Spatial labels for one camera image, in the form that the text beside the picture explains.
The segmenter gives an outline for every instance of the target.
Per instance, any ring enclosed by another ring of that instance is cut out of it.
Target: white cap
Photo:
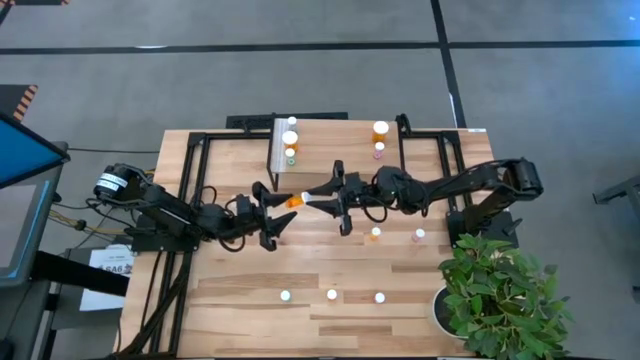
[[[298,134],[294,131],[285,131],[284,134],[282,134],[282,142],[287,145],[293,145],[298,142]]]
[[[376,134],[386,134],[389,132],[389,124],[387,124],[386,121],[376,121],[373,124],[373,131],[375,131]]]
[[[384,294],[383,293],[377,293],[376,294],[376,302],[378,304],[382,304],[385,300]]]
[[[282,299],[282,301],[289,301],[291,300],[291,293],[288,292],[287,290],[283,290],[280,293],[280,299]]]
[[[331,289],[329,291],[327,291],[327,298],[329,300],[335,300],[338,297],[338,292]]]
[[[311,194],[309,194],[308,192],[303,192],[302,194],[300,194],[300,197],[302,198],[302,201],[304,201],[304,203],[306,204],[307,202],[311,201]]]

